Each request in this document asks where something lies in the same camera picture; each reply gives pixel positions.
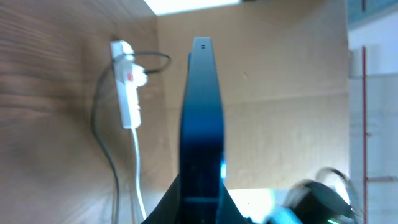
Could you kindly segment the blue Galaxy smartphone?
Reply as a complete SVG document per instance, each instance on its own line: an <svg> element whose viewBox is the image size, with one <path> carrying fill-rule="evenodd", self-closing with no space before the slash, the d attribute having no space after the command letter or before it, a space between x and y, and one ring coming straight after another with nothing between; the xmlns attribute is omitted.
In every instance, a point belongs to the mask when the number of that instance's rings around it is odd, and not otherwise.
<svg viewBox="0 0 398 224"><path fill-rule="evenodd" d="M222 198L224 119L211 38L196 37L180 120L180 222L217 223Z"/></svg>

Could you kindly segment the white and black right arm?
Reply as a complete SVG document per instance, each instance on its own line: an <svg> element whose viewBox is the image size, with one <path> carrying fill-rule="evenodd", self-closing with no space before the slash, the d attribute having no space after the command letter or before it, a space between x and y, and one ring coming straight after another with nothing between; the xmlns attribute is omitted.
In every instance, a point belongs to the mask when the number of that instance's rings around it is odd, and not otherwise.
<svg viewBox="0 0 398 224"><path fill-rule="evenodd" d="M357 223L351 205L332 188L314 180L303 180L287 193L282 205L273 209L265 224Z"/></svg>

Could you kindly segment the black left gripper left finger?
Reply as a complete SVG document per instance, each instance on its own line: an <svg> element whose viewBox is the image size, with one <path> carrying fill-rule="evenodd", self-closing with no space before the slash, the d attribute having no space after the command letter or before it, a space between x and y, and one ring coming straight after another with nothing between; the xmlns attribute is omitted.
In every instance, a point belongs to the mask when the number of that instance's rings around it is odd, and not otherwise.
<svg viewBox="0 0 398 224"><path fill-rule="evenodd" d="M180 175L167 189L153 212L142 224L178 224L180 218Z"/></svg>

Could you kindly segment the white power strip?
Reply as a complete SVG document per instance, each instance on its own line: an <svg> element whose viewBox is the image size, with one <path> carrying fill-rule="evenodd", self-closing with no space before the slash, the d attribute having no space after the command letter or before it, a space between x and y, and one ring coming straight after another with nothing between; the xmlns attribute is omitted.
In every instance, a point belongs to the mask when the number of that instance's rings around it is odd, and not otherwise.
<svg viewBox="0 0 398 224"><path fill-rule="evenodd" d="M111 41L110 47L122 126L136 129L141 125L141 113L133 76L135 58L131 54L134 51L124 40Z"/></svg>

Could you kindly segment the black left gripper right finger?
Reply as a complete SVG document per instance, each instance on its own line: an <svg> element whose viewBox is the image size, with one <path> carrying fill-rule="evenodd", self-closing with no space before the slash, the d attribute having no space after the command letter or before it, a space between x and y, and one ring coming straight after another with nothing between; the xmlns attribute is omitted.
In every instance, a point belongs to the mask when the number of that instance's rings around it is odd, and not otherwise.
<svg viewBox="0 0 398 224"><path fill-rule="evenodd" d="M223 199L221 202L220 224L250 224L251 221L242 216L226 187L222 185Z"/></svg>

